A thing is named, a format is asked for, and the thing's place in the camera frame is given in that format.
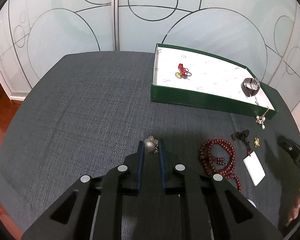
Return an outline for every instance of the white rectangular pendant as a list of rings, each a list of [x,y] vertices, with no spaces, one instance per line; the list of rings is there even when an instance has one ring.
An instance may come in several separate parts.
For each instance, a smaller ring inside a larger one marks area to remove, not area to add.
[[[266,175],[261,163],[255,152],[252,152],[249,156],[243,159],[244,164],[250,174],[253,184],[256,186]]]

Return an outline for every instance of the gray table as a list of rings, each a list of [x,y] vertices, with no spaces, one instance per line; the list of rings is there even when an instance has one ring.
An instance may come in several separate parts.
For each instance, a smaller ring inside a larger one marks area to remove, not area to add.
[[[165,140],[182,163],[202,173],[200,144],[208,138],[231,140],[250,130],[266,177],[255,187],[234,142],[235,173],[242,194],[281,228],[300,186],[300,170],[277,145],[279,135],[300,144],[300,133],[279,93],[266,87],[278,114],[265,130],[254,117],[150,102],[154,54],[88,52],[63,57],[32,89],[13,118],[0,150],[0,202],[25,231],[82,174],[105,174],[136,152],[149,135]],[[213,151],[225,156],[219,147]],[[159,180],[157,158],[146,157],[144,180]],[[124,200],[123,239],[181,239],[177,196],[144,187],[143,197]]]

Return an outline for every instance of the red bead bracelet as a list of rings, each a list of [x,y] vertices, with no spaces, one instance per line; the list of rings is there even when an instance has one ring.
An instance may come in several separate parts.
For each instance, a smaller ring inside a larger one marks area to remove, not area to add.
[[[226,165],[224,158],[213,157],[211,154],[211,148],[215,144],[221,146],[230,156],[229,162]],[[202,166],[206,174],[210,177],[214,174],[220,174],[226,179],[234,179],[237,184],[239,192],[241,192],[241,183],[237,175],[233,174],[235,168],[235,151],[231,143],[224,139],[214,139],[206,141],[200,149],[200,160],[202,161]],[[217,170],[213,164],[216,162],[219,165],[226,165],[224,168]]]

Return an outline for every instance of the silver screw head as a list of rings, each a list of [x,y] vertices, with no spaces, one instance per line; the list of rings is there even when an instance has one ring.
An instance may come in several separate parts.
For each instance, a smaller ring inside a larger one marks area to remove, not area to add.
[[[81,182],[85,183],[85,182],[88,182],[90,180],[90,176],[88,175],[83,175],[81,178],[80,178]]]
[[[126,165],[120,165],[118,167],[118,171],[126,171],[128,169],[128,167]]]
[[[177,164],[175,168],[177,171],[184,171],[186,167],[182,164]]]
[[[220,174],[214,174],[213,179],[216,180],[216,181],[222,181],[223,177]]]

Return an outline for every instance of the gold charm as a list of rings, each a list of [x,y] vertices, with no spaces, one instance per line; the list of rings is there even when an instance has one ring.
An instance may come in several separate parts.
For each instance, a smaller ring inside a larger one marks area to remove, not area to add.
[[[255,137],[255,139],[253,140],[253,142],[254,142],[254,146],[255,147],[259,147],[260,146],[259,138],[258,137]]]
[[[176,72],[176,74],[175,74],[175,75],[176,75],[176,77],[177,77],[177,78],[182,78],[182,75],[181,75],[181,73],[180,73],[180,72]]]

